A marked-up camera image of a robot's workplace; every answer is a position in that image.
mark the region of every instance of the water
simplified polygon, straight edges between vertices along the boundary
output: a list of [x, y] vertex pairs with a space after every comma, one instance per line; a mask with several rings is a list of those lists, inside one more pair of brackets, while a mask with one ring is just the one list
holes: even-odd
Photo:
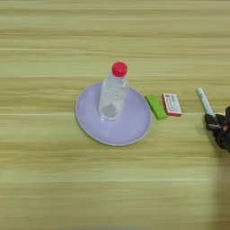
[[117, 119], [124, 108], [128, 94], [128, 78], [110, 75], [102, 84], [99, 113], [102, 119]]

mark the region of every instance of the table surface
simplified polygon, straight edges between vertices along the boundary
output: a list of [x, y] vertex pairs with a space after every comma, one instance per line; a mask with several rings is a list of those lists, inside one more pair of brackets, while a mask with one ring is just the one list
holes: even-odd
[[[0, 1], [0, 229], [229, 229], [230, 158], [196, 94], [229, 105], [229, 12], [220, 0]], [[132, 146], [97, 143], [75, 120], [75, 99], [117, 60], [140, 93], [177, 93], [183, 109]]]

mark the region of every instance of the white marker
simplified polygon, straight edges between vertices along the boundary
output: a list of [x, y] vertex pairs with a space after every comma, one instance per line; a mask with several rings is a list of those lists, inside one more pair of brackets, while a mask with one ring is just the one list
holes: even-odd
[[211, 107], [211, 105], [210, 105], [210, 103], [208, 101], [208, 97], [205, 95], [204, 90], [202, 88], [198, 88], [197, 93], [198, 93], [198, 97], [200, 98], [201, 103], [202, 103], [202, 105], [204, 107], [205, 112], [207, 114], [212, 115], [212, 116], [215, 117], [216, 115], [212, 110], [212, 107]]

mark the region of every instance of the plastic water bottle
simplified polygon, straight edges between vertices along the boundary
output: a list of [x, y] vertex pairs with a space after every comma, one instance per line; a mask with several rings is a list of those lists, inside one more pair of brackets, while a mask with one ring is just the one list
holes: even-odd
[[111, 74], [102, 84], [99, 113], [102, 119], [115, 120], [122, 113], [128, 94], [128, 67], [123, 62], [112, 66]]

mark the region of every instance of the plate rim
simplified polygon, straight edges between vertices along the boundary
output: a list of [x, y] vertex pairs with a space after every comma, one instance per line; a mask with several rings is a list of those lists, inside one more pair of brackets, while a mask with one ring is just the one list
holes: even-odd
[[106, 141], [101, 141], [100, 139], [94, 137], [93, 135], [91, 135], [87, 130], [85, 130], [83, 128], [83, 126], [81, 125], [81, 123], [79, 122], [79, 118], [78, 118], [78, 114], [77, 114], [77, 105], [82, 97], [82, 95], [90, 88], [90, 87], [93, 87], [97, 84], [100, 84], [102, 85], [102, 83], [96, 83], [96, 84], [91, 84], [89, 86], [87, 86], [84, 90], [82, 90], [82, 92], [77, 96], [76, 100], [75, 100], [75, 117], [76, 117], [76, 120], [77, 120], [77, 123], [79, 124], [80, 128], [92, 139], [96, 140], [97, 142], [100, 142], [100, 143], [103, 143], [104, 145], [108, 145], [108, 146], [130, 146], [130, 145], [133, 145], [135, 144], [136, 142], [139, 142], [141, 139], [143, 139], [150, 131], [150, 129], [152, 128], [153, 126], [153, 123], [154, 123], [154, 116], [153, 116], [153, 113], [151, 112], [151, 109], [149, 107], [149, 104], [147, 103], [145, 97], [138, 92], [138, 90], [136, 90], [135, 88], [133, 87], [129, 87], [131, 88], [133, 91], [135, 91], [141, 98], [142, 100], [146, 103], [147, 105], [147, 108], [148, 108], [148, 111], [149, 111], [149, 114], [150, 114], [150, 121], [149, 121], [149, 126], [148, 128], [146, 129], [146, 131], [144, 132], [143, 135], [141, 135], [140, 138], [136, 139], [136, 140], [133, 140], [133, 141], [130, 141], [130, 142], [127, 142], [127, 143], [123, 143], [123, 144], [114, 144], [114, 143], [111, 143], [111, 142], [106, 142]]

